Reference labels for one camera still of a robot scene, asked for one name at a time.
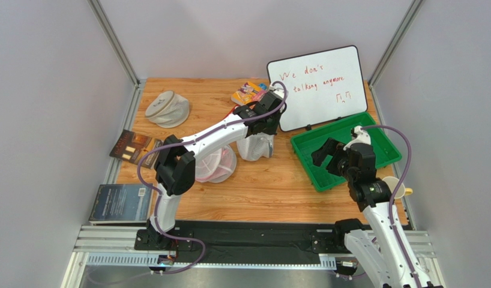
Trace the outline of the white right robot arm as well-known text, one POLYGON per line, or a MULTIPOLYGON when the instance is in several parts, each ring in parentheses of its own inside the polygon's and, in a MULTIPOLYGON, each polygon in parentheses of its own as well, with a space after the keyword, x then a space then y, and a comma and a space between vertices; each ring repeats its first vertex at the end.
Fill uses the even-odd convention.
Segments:
POLYGON ((327 172, 347 180, 349 194, 378 243, 375 247, 359 220, 346 219, 334 227, 340 245, 355 256, 376 287, 435 287, 400 225, 389 186, 376 176, 370 142, 354 139, 344 144, 329 138, 312 153, 313 164, 321 166, 327 157, 331 157, 327 172))

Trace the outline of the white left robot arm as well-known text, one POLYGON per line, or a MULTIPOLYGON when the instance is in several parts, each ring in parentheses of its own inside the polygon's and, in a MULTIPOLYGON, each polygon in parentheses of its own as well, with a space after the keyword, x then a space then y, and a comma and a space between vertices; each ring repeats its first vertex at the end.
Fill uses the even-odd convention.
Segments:
POLYGON ((270 87, 252 107, 239 106, 219 123, 181 139, 166 138, 154 164, 158 192, 150 222, 154 230, 166 236, 175 226, 175 216, 181 196, 194 185, 196 165, 218 149, 255 134, 275 135, 286 108, 286 88, 270 87))

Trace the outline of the white mesh laundry bag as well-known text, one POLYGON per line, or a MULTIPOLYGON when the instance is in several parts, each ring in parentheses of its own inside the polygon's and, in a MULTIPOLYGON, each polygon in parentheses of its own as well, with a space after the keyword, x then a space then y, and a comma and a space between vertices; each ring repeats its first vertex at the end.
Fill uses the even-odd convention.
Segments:
POLYGON ((271 158, 274 152, 274 135, 259 133, 236 142, 240 157, 245 161, 271 158))

